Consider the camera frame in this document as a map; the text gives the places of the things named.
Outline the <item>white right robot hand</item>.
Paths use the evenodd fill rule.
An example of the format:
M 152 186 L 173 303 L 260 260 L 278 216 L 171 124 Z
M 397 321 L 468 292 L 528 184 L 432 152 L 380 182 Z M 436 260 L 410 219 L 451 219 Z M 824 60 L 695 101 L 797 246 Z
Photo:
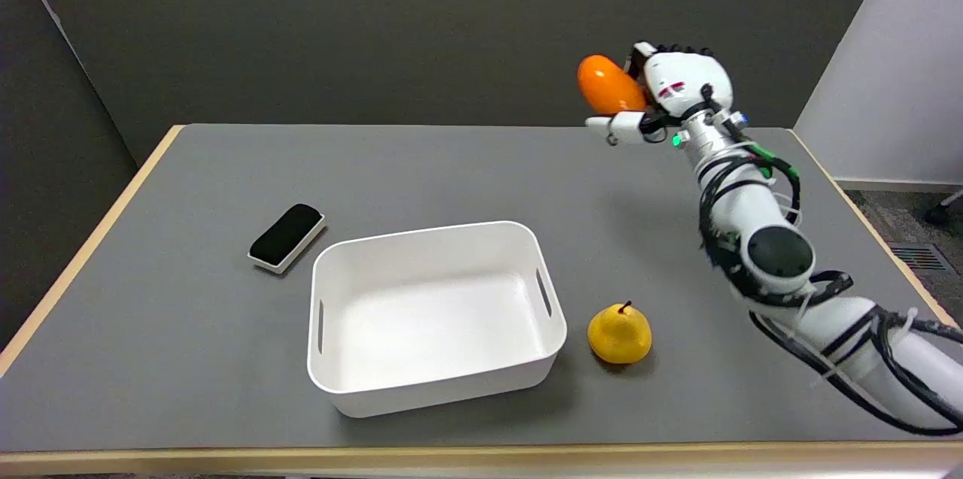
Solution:
M 576 80 L 594 112 L 585 125 L 611 146 L 663 142 L 668 127 L 702 113 L 729 113 L 735 102 L 731 79 L 712 52 L 681 45 L 637 41 L 623 65 L 591 55 Z

